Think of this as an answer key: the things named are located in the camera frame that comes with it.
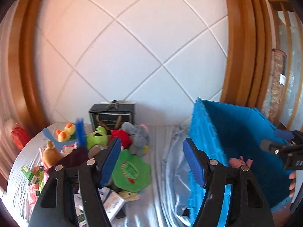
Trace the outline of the person's right hand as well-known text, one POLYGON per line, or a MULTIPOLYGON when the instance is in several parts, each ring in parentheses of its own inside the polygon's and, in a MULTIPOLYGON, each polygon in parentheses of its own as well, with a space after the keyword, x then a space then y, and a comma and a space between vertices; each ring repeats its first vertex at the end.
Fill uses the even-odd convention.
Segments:
POLYGON ((291 180, 291 184, 289 186, 289 197, 293 197, 294 192, 295 192, 295 185, 296 185, 296 172, 293 171, 290 175, 289 175, 289 179, 291 180))

